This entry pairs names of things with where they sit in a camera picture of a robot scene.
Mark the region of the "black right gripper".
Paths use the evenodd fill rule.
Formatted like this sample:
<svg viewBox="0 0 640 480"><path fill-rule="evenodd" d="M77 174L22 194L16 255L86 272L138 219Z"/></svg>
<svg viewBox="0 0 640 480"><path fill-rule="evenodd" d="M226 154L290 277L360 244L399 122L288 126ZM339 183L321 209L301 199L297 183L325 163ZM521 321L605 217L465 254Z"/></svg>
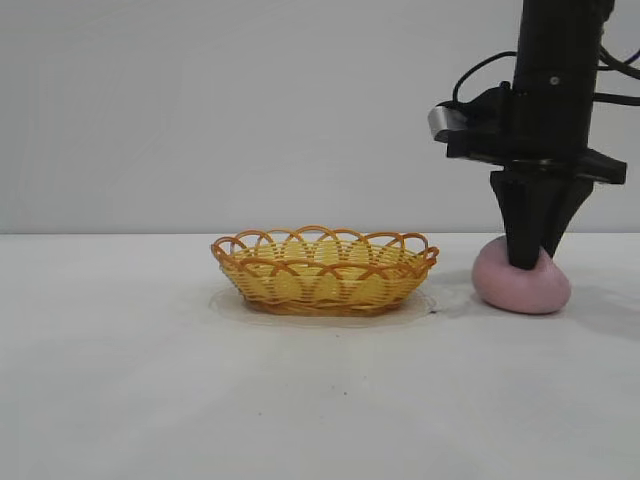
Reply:
<svg viewBox="0 0 640 480"><path fill-rule="evenodd" d="M605 184L626 181L625 162L588 146L591 104L558 85L527 92L503 82L469 102L448 102L446 114L454 121L446 127L448 158ZM592 194L593 181L563 181L550 204L548 176L491 173L511 266L532 270L541 239L546 253L555 255L569 223Z"/></svg>

